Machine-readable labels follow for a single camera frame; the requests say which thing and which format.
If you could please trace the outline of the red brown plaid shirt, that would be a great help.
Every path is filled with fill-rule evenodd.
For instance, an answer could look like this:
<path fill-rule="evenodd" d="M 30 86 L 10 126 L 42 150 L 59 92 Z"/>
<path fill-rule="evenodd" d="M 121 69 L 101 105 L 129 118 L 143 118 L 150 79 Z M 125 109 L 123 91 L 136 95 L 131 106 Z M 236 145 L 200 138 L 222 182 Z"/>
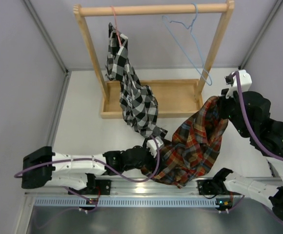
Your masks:
<path fill-rule="evenodd" d="M 161 136 L 160 161 L 141 168 L 152 180 L 179 189 L 210 172 L 217 160 L 228 120 L 220 117 L 220 98 L 211 96 L 202 108 L 185 120 L 171 140 Z"/>

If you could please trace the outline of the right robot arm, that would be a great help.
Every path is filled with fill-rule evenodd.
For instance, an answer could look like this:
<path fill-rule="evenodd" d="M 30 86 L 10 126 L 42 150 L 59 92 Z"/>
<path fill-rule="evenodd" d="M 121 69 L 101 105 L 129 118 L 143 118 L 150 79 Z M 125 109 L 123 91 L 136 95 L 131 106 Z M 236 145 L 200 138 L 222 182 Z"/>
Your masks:
<path fill-rule="evenodd" d="M 283 122 L 270 117 L 270 100 L 257 92 L 235 91 L 229 97 L 221 96 L 219 104 L 221 118 L 229 120 L 241 137 L 249 139 L 283 182 Z M 283 222 L 283 186 L 263 184 L 222 168 L 213 177 L 212 187 L 219 194 L 234 192 L 248 196 Z"/>

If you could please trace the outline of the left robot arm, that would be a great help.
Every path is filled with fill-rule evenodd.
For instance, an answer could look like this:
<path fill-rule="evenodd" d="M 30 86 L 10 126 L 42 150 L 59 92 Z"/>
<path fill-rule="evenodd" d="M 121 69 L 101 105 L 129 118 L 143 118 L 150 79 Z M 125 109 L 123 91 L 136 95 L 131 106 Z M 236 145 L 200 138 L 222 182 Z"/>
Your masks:
<path fill-rule="evenodd" d="M 69 187 L 89 195 L 95 191 L 97 176 L 122 176 L 129 170 L 157 170 L 158 166 L 159 147 L 154 141 L 124 151 L 87 156 L 56 153 L 44 146 L 24 157 L 22 171 L 14 177 L 21 178 L 24 189 Z"/>

